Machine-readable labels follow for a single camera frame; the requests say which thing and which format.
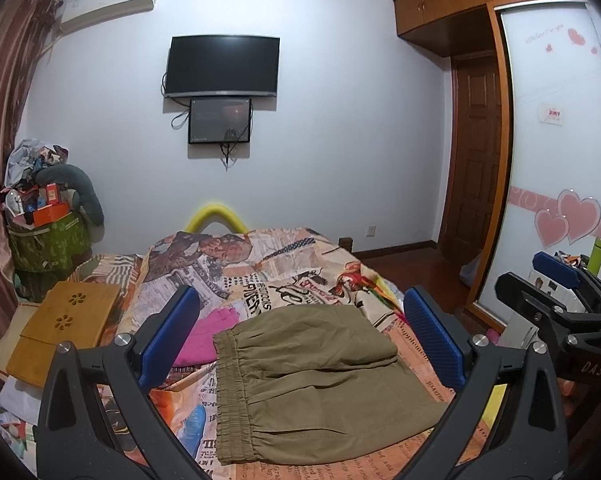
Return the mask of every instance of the white frosted glass door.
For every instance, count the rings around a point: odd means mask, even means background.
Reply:
[[[601,229],[601,45],[584,4],[501,13],[513,86],[507,206],[479,303],[508,321],[498,276],[545,250],[590,254]]]

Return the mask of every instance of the pink stripe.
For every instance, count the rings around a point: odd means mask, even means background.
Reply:
[[[533,213],[541,209],[549,209],[551,215],[556,216],[559,212],[559,201],[557,199],[529,191],[528,189],[521,189],[520,187],[510,186],[507,203],[522,207]],[[598,223],[592,236],[601,238],[601,221]]]

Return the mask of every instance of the door frame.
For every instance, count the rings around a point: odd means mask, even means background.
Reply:
[[[438,234],[438,248],[440,250],[443,243],[443,237],[447,232],[447,222],[449,220],[450,205],[452,204],[452,189],[454,176],[456,175],[456,154],[458,151],[458,120],[459,120],[459,102],[458,102],[458,70],[457,63],[459,61],[467,61],[470,59],[480,59],[482,57],[497,57],[495,50],[481,50],[480,52],[472,52],[471,54],[462,54],[461,56],[450,57],[452,67],[452,148],[450,150],[450,171],[447,176],[447,190],[445,194],[445,206],[443,208],[443,218],[441,220],[441,228]]]
[[[500,97],[501,97],[501,151],[500,160],[498,165],[498,177],[497,177],[497,189],[494,197],[494,206],[492,208],[492,216],[487,229],[487,238],[485,239],[485,247],[481,253],[481,259],[479,260],[479,266],[476,271],[476,277],[469,290],[469,296],[466,304],[466,308],[479,316],[482,320],[485,320],[494,329],[502,331],[502,323],[491,317],[489,313],[485,312],[481,307],[475,304],[475,301],[479,298],[485,285],[485,279],[489,272],[494,253],[496,252],[498,235],[500,235],[501,225],[503,223],[503,214],[505,212],[505,206],[507,205],[507,191],[509,189],[509,177],[512,163],[512,146],[513,146],[513,135],[514,135],[514,103],[512,96],[512,79],[511,71],[509,67],[509,58],[507,56],[507,45],[505,43],[505,37],[503,28],[501,27],[500,15],[496,10],[497,7],[508,6],[512,4],[535,2],[537,0],[493,0],[487,3],[487,12],[489,14],[489,21],[492,26],[492,34],[494,35],[495,51],[497,56],[498,66],[498,82],[500,85]],[[454,70],[452,69],[452,99],[453,99],[453,117],[452,117],[452,153],[450,156],[450,173],[447,181],[447,195],[445,197],[445,209],[443,213],[443,221],[441,222],[441,231],[439,234],[439,240],[441,235],[445,232],[443,229],[447,228],[447,213],[449,211],[449,202],[451,201],[451,183],[453,183],[454,171],[455,171],[455,149],[456,149],[456,124],[457,119],[457,90],[456,90],[456,79]]]

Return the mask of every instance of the tv screen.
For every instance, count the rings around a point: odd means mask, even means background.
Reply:
[[[275,96],[279,44],[264,36],[172,38],[165,95]]]
[[[189,143],[249,142],[250,99],[197,97],[189,114]]]

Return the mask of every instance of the folded pink garment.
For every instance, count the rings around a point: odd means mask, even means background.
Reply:
[[[238,313],[234,307],[212,310],[209,316],[196,321],[174,366],[206,365],[216,361],[213,335],[234,328],[237,323]]]

